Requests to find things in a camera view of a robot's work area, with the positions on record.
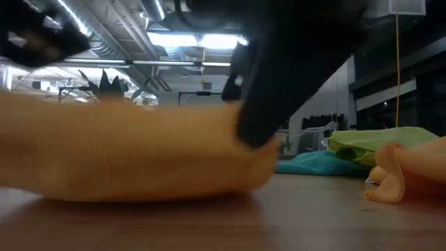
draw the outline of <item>table surface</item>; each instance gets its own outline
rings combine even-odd
[[[252,195],[163,204],[0,189],[0,250],[445,250],[446,202],[362,198],[351,178],[276,175]]]

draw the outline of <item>ceiling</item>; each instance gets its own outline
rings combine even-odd
[[[78,2],[84,4],[84,6],[91,12],[94,18],[99,21],[99,23],[104,28],[104,31],[109,33],[111,37],[118,43],[126,54],[133,60],[145,60],[154,59],[153,57],[147,55],[144,50],[138,45],[134,37],[131,36],[129,31],[123,26],[116,13],[110,10],[109,6],[105,4],[103,0],[51,0],[53,3],[60,3],[61,1],[66,2]],[[139,5],[139,0],[121,0],[126,6],[128,11],[132,14],[132,19],[138,24],[139,29],[141,29],[144,34],[146,34],[146,19],[141,17],[142,9]],[[46,0],[30,0],[30,2],[37,6],[38,8],[43,8],[47,4]],[[164,1],[168,10],[174,8],[173,1]],[[151,29],[164,29],[160,24],[153,23]],[[182,47],[183,51],[187,57],[187,60],[201,61],[204,59],[211,62],[230,62],[232,49],[208,49],[203,47]],[[162,60],[171,60],[169,55],[166,53],[162,46],[155,45],[155,50],[157,55]],[[94,59],[97,56],[91,52],[84,52],[74,56],[76,58],[82,59]],[[33,81],[43,81],[50,82],[52,86],[58,87],[58,84],[66,82],[71,79],[75,86],[87,85],[86,81],[82,79],[78,70],[86,72],[92,81],[98,81],[102,75],[102,68],[98,66],[97,68],[80,68],[80,67],[56,67],[51,66],[48,68],[38,69],[38,70],[27,70],[20,69],[17,66],[2,66],[9,67],[13,75],[12,89],[14,92],[29,94],[33,96],[38,96],[39,98],[44,98],[46,100],[57,100],[56,92],[51,93],[49,91],[36,90],[32,87]],[[133,76],[121,69],[111,69],[106,68],[106,72],[109,74],[110,81],[115,76],[119,76],[120,79],[126,79],[129,83],[130,90],[126,93],[127,96],[131,96],[134,91],[138,89],[141,83],[134,83]],[[150,66],[138,67],[140,72],[143,72],[146,76],[153,74],[152,68]],[[159,82],[153,83],[158,85],[157,88],[153,88],[153,93],[158,97],[162,97],[165,92],[178,93],[180,91],[200,91],[202,90],[201,81],[204,79],[207,82],[213,83],[213,89],[211,91],[218,92],[223,89],[224,83],[226,82],[227,75],[229,74],[229,68],[227,67],[207,67],[204,69],[194,68],[190,70],[189,68],[182,67],[161,67],[158,69],[157,73],[160,77],[164,79],[164,82],[169,86],[168,89],[162,88]],[[85,99],[88,102],[92,102],[90,96],[85,93],[77,93],[79,96],[66,96],[65,102],[76,102],[76,98]]]

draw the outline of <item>ceiling duct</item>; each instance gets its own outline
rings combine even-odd
[[[150,21],[162,21],[166,15],[166,6],[163,0],[140,0],[141,8]]]
[[[386,15],[426,15],[426,0],[373,0],[367,8],[368,18]]]
[[[129,59],[130,56],[114,40],[112,35],[103,27],[90,10],[78,0],[51,0],[56,6],[60,6],[64,13],[72,18],[81,32],[90,36],[90,50],[101,59]],[[149,77],[134,66],[126,69],[117,69],[128,75],[136,83],[142,84]],[[154,90],[147,86],[147,91],[154,93]]]
[[[182,47],[165,47],[167,55],[169,58],[175,61],[186,60],[186,55]]]

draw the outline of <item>orange cloth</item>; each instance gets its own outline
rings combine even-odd
[[[404,197],[446,197],[446,137],[405,149],[388,144],[376,152],[370,178],[380,184],[368,199],[398,203]]]
[[[68,201],[166,201],[260,188],[277,142],[235,134],[239,105],[60,105],[0,93],[0,185]]]

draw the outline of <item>blue fabric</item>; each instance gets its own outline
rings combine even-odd
[[[333,152],[316,151],[299,154],[292,160],[279,161],[275,173],[367,177],[370,170],[371,167],[352,160],[342,160]]]

